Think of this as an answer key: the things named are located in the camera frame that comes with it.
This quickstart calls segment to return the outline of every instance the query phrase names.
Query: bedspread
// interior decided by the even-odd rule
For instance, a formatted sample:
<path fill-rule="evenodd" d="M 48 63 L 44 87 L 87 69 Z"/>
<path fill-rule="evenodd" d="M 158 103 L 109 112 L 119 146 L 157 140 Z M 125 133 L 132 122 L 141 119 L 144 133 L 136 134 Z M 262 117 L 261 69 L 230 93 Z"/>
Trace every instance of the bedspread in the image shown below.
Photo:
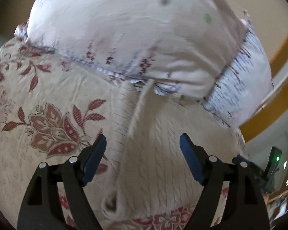
<path fill-rule="evenodd" d="M 182 229 L 202 189 L 179 149 L 185 132 L 222 161 L 242 153 L 232 129 L 197 103 L 181 106 L 156 95 L 152 81 L 139 93 L 17 37 L 0 49 L 0 210 L 14 226 L 38 164 L 63 163 L 103 133 L 105 156 L 84 188 L 103 228 Z M 74 225 L 58 187 L 66 221 Z M 214 223 L 226 196 L 224 185 Z"/>

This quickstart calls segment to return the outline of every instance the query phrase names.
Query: green spot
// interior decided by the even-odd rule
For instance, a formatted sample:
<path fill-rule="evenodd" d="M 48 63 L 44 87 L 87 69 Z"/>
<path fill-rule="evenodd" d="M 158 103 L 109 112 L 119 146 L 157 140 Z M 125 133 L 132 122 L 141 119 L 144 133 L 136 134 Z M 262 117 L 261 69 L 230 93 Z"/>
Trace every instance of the green spot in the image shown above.
<path fill-rule="evenodd" d="M 210 16 L 209 14 L 205 14 L 205 15 L 204 15 L 204 19 L 205 19 L 205 21 L 206 21 L 207 23 L 210 23 L 210 22 L 212 21 L 212 18 L 211 18 L 211 16 Z"/>

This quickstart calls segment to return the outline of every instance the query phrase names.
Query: beige wall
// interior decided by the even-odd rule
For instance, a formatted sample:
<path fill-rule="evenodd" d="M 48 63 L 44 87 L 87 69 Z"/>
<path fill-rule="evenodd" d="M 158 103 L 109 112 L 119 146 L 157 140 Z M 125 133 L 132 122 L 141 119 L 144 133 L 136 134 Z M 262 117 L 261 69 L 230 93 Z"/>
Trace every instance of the beige wall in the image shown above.
<path fill-rule="evenodd" d="M 285 0 L 233 0 L 251 15 L 255 31 L 269 58 L 288 33 L 288 4 Z M 29 18 L 34 0 L 4 0 L 0 5 L 0 33 L 11 38 L 15 28 Z"/>

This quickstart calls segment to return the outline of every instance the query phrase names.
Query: beige blanket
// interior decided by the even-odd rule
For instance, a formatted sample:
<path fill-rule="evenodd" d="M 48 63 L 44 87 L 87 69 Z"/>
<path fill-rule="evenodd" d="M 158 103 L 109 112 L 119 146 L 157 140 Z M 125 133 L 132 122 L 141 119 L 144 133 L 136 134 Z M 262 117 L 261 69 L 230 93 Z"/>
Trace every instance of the beige blanket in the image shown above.
<path fill-rule="evenodd" d="M 141 228 L 141 219 L 173 213 L 180 215 L 173 228 L 183 227 L 194 208 L 186 206 L 197 202 L 201 186 L 180 152 L 179 136 L 188 133 L 226 162 L 241 153 L 239 137 L 199 105 L 183 107 L 151 88 L 152 82 L 140 94 L 129 83 L 109 80 L 17 38 L 7 42 L 0 49 L 0 209 L 6 218 L 16 226 L 40 162 L 63 163 L 103 133 L 105 158 L 84 189 L 101 225 L 131 220 Z M 59 188 L 72 225 L 64 188 Z"/>

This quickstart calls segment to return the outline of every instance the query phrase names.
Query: silver screw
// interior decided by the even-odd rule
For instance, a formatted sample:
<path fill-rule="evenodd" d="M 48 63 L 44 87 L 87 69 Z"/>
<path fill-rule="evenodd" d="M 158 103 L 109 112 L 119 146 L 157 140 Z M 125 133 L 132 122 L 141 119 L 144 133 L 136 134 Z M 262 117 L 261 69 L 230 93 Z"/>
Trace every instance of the silver screw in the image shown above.
<path fill-rule="evenodd" d="M 75 163 L 76 161 L 78 161 L 78 158 L 76 156 L 72 156 L 70 159 L 69 159 L 69 162 L 70 163 Z"/>
<path fill-rule="evenodd" d="M 241 165 L 241 167 L 244 167 L 244 168 L 247 167 L 247 163 L 246 162 L 241 162 L 240 165 Z"/>
<path fill-rule="evenodd" d="M 209 157 L 209 161 L 215 163 L 218 160 L 218 158 L 216 156 L 210 156 Z"/>
<path fill-rule="evenodd" d="M 40 169 L 43 169 L 46 166 L 47 166 L 47 163 L 45 163 L 45 162 L 42 162 L 42 163 L 39 164 L 39 168 Z"/>

